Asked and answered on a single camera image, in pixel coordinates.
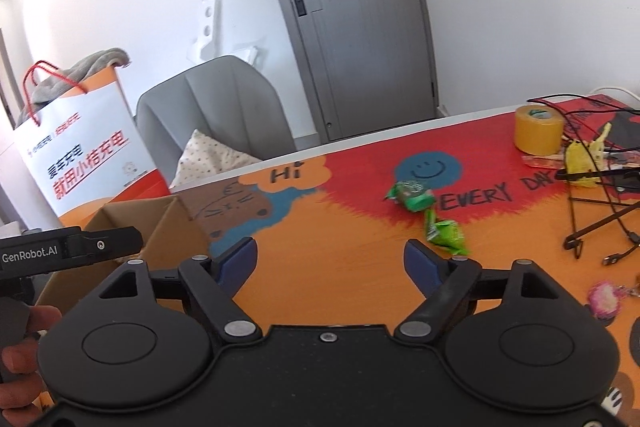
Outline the person's left hand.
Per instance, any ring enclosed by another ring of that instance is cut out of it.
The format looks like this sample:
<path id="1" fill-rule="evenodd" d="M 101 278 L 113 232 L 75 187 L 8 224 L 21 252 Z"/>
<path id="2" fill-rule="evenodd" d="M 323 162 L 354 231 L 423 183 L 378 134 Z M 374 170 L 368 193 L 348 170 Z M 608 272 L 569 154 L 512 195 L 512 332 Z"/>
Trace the person's left hand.
<path id="1" fill-rule="evenodd" d="M 14 381 L 1 385 L 1 413 L 11 426 L 29 426 L 41 415 L 35 401 L 46 386 L 38 373 L 38 340 L 35 335 L 48 331 L 61 319 L 61 311 L 54 306 L 31 307 L 26 337 L 1 352 L 2 363 L 16 376 Z"/>

